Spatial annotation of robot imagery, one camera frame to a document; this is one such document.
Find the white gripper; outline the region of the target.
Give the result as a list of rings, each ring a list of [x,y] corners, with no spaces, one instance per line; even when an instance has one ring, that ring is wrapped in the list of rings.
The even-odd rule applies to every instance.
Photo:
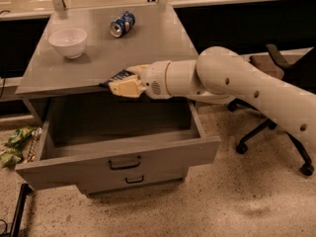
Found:
[[[166,60],[157,61],[150,65],[129,66],[126,70],[136,75],[114,80],[109,83],[109,88],[114,95],[121,97],[138,98],[145,92],[151,99],[170,99],[171,95],[168,92],[166,79],[170,63],[170,60]]]

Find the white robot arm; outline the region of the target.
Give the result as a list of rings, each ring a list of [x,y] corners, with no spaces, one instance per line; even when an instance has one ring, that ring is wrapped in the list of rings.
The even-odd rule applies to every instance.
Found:
[[[279,125],[305,148],[316,150],[316,95],[276,79],[224,47],[196,59],[157,61],[126,68],[107,82],[117,96],[185,97],[209,104],[242,100]]]

